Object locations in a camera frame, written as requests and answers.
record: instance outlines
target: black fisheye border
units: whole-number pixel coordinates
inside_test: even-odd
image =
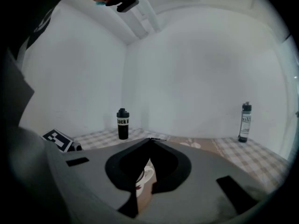
[[[288,27],[291,35],[293,36],[297,48],[299,47],[299,19],[298,19],[298,0],[268,0],[277,10],[277,12],[280,14],[282,19],[285,21],[286,26]],[[6,13],[9,12],[9,2],[15,2],[20,4],[21,9],[21,3],[26,1],[6,1],[2,0],[0,2],[1,8],[6,10]],[[2,26],[5,28],[6,24],[9,24],[9,21],[6,21],[3,19],[1,21]],[[2,30],[2,38],[0,39],[0,59],[1,59],[1,66],[0,71],[3,69],[3,56],[5,54],[5,51],[7,50],[7,44],[9,41],[9,38],[13,36],[13,34],[7,34],[6,30]],[[3,126],[0,127],[0,135],[4,137],[2,132],[5,132],[5,129]],[[297,147],[299,147],[299,140],[295,140],[295,143]],[[6,176],[11,175],[11,171],[9,169],[9,166],[6,163],[7,160],[7,153],[5,150],[1,151],[1,174],[2,179],[1,182],[3,182],[4,189],[2,189],[3,195],[8,195],[11,192],[15,192],[14,187],[15,185],[9,185],[9,183],[6,180]],[[288,176],[285,179],[284,184],[277,190],[275,193],[269,196],[268,200],[264,202],[264,204],[259,207],[258,209],[255,209],[250,215],[247,216],[246,220],[241,220],[240,223],[293,223],[296,220],[298,220],[298,203],[297,198],[299,196],[299,156],[298,156],[298,150],[296,154],[296,158],[292,164],[292,167],[290,169],[290,172]],[[25,193],[25,190],[19,190],[19,192],[24,192],[21,198],[30,197],[30,194]],[[14,213],[11,213],[10,211],[6,211],[5,207],[5,198],[2,200],[4,203],[4,212],[2,212],[2,215],[7,215],[10,217],[10,215],[14,215],[15,217],[18,216],[18,210],[11,210]],[[32,210],[32,203],[28,202],[27,206],[24,206],[24,210],[22,211],[28,211],[32,212],[32,215],[36,215],[35,210]],[[41,222],[47,223],[47,218],[51,216],[51,210],[47,210],[47,216],[43,216],[43,219]]]

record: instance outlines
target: checkered tablecloth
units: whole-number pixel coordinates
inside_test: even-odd
[[[120,140],[117,129],[112,129],[76,137],[74,141],[80,143],[84,150],[88,150],[118,145],[142,138],[177,141],[183,145],[204,150],[214,148],[214,153],[226,158],[257,179],[268,192],[277,189],[288,172],[289,163],[285,159],[250,139],[247,143],[240,143],[237,138],[210,140],[185,138],[182,142],[182,138],[142,129],[130,129],[129,138]],[[205,145],[210,145],[210,147],[208,149],[204,148],[203,142]]]

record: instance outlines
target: water bottle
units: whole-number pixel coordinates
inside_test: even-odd
[[[126,109],[121,108],[117,116],[117,126],[118,126],[118,137],[120,140],[126,140],[129,135],[129,116],[130,113]]]
[[[246,143],[249,135],[250,130],[250,123],[251,123],[251,109],[252,106],[249,102],[246,102],[242,106],[242,119],[241,119],[241,126],[239,132],[239,142]]]

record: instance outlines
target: bottle label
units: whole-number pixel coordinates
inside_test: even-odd
[[[241,133],[240,133],[241,137],[244,138],[248,137],[250,123],[251,123],[251,114],[243,114],[242,123],[241,123]]]
[[[117,124],[120,126],[129,125],[129,118],[117,118]]]

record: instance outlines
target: black bottle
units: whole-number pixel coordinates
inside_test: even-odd
[[[126,140],[129,135],[129,116],[130,113],[126,109],[121,108],[117,116],[117,125],[118,125],[118,137],[120,140]]]

